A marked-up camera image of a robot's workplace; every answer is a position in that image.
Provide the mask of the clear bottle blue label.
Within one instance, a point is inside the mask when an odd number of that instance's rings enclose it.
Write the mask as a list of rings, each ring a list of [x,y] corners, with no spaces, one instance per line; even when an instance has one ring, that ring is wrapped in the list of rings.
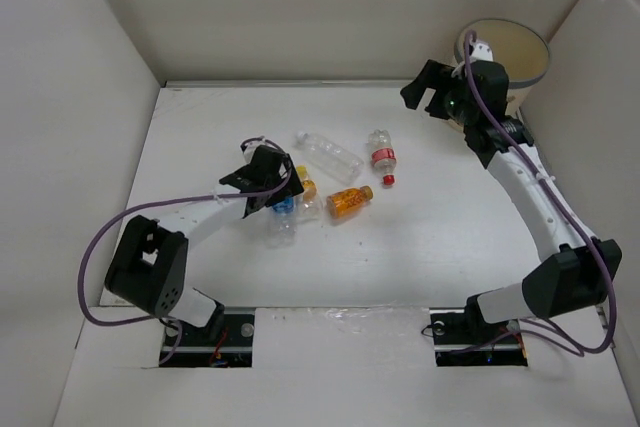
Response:
[[[296,204],[293,197],[274,204],[270,208],[266,242],[271,248],[293,245],[296,236]]]

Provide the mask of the large clear plastic bottle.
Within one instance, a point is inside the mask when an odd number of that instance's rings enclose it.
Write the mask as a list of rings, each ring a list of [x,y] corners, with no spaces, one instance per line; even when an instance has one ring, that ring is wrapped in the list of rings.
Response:
[[[320,134],[299,131],[295,141],[311,164],[345,185],[352,184],[364,169],[360,157]]]

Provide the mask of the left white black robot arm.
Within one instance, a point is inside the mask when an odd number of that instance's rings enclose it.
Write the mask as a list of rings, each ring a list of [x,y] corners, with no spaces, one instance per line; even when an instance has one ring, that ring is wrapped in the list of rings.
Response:
[[[107,291],[155,318],[176,319],[201,343],[224,329],[224,306],[186,286],[189,250],[222,227],[303,192],[291,156],[268,141],[245,148],[248,161],[202,200],[187,200],[157,219],[125,225],[107,270]]]

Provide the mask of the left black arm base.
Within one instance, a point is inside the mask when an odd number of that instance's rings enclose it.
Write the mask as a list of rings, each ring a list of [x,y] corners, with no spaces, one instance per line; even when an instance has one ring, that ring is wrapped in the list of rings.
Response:
[[[250,368],[253,363],[255,333],[254,308],[226,309],[222,323],[210,337],[201,328],[186,322],[182,336],[171,357],[162,362],[177,341],[177,329],[167,323],[159,353],[161,368]]]

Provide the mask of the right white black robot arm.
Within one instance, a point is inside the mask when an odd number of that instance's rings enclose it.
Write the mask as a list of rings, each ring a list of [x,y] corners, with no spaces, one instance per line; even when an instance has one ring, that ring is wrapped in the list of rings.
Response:
[[[467,146],[505,190],[538,252],[539,266],[522,281],[468,298],[459,324],[477,342],[509,321],[548,320],[602,302],[614,308],[613,279],[622,259],[615,240],[599,239],[572,212],[530,133],[507,114],[508,84],[496,62],[474,60],[456,70],[429,60],[400,91],[405,106],[415,110],[432,90],[426,112],[462,124]]]

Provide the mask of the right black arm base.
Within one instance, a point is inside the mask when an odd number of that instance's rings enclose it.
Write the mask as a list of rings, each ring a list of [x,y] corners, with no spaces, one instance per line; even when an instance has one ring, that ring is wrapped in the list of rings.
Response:
[[[506,322],[473,326],[463,308],[431,308],[421,334],[432,339],[438,367],[527,367],[522,337]]]

